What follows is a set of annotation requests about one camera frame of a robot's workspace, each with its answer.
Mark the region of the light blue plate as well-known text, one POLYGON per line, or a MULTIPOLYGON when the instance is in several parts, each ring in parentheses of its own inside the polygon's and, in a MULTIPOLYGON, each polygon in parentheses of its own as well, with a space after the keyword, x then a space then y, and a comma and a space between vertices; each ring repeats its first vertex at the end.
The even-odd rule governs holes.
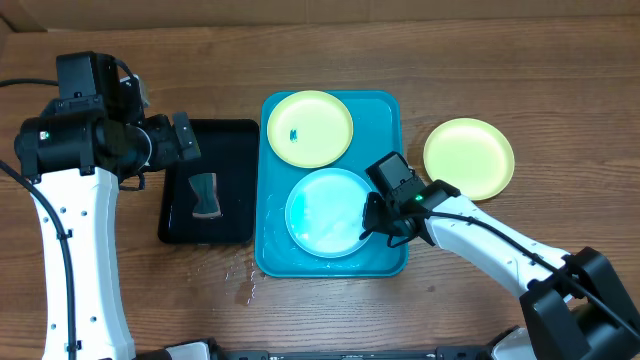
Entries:
POLYGON ((340 258, 365 245, 364 207, 369 184, 357 174, 324 168, 302 178, 291 190, 285 223, 294 242, 321 258, 340 258))

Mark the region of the yellow-rimmed plate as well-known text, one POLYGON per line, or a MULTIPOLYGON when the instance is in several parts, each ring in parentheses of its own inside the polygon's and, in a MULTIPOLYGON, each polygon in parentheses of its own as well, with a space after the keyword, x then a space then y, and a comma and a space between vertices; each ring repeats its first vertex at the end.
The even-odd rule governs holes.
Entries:
POLYGON ((306 90, 288 95, 274 107, 266 131, 271 149, 281 160, 311 169, 329 165, 347 151, 354 122, 336 96, 306 90))
POLYGON ((474 118, 452 119, 436 127, 425 142, 423 163, 431 180, 442 180, 473 201, 498 195, 515 171, 507 138, 474 118))

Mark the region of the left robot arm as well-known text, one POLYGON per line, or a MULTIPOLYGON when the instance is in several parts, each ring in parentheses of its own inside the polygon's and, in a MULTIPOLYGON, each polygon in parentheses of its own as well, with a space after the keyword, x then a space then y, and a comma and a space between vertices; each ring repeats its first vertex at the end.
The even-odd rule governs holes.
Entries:
POLYGON ((44 358, 135 358, 115 245, 120 185, 198 156, 187 115, 112 118, 84 110, 30 118, 15 151, 42 235, 44 358))

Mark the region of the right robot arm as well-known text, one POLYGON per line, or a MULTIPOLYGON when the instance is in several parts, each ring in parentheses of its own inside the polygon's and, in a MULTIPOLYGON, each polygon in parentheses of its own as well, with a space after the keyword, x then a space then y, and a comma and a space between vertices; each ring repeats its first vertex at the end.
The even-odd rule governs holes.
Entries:
POLYGON ((390 248, 422 238, 486 273, 519 302, 522 328, 501 335, 489 359, 632 359, 639 312, 611 263, 535 241, 479 209, 454 187, 418 177, 377 180, 364 210, 366 233, 390 248))

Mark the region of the black plastic tray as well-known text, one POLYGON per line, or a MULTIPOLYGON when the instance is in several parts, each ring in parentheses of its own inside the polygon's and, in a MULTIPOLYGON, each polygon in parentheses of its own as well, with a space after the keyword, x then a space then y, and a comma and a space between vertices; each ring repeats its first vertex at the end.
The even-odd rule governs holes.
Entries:
POLYGON ((173 245, 235 245, 255 231, 259 126, 250 119, 192 120, 201 157, 165 172, 158 238, 173 245), (221 216, 192 216, 196 196, 189 178, 215 173, 221 216))

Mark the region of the teal plastic tray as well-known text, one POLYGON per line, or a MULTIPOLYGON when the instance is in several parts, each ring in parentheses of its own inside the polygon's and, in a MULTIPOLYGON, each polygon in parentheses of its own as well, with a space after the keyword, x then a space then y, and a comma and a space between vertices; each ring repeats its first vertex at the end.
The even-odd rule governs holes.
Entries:
POLYGON ((375 187, 367 167, 392 151, 402 150, 400 110, 389 93, 376 90, 328 91, 351 113, 354 136, 347 151, 335 162, 319 168, 300 168, 281 160, 267 139, 267 121, 274 107, 295 92, 277 92, 262 107, 255 230, 255 261, 272 277, 388 277, 401 272, 409 258, 402 245, 390 248, 386 235, 373 233, 356 252, 340 258, 321 258, 300 248, 285 223, 285 206, 294 186, 306 175, 324 168, 351 171, 375 187))

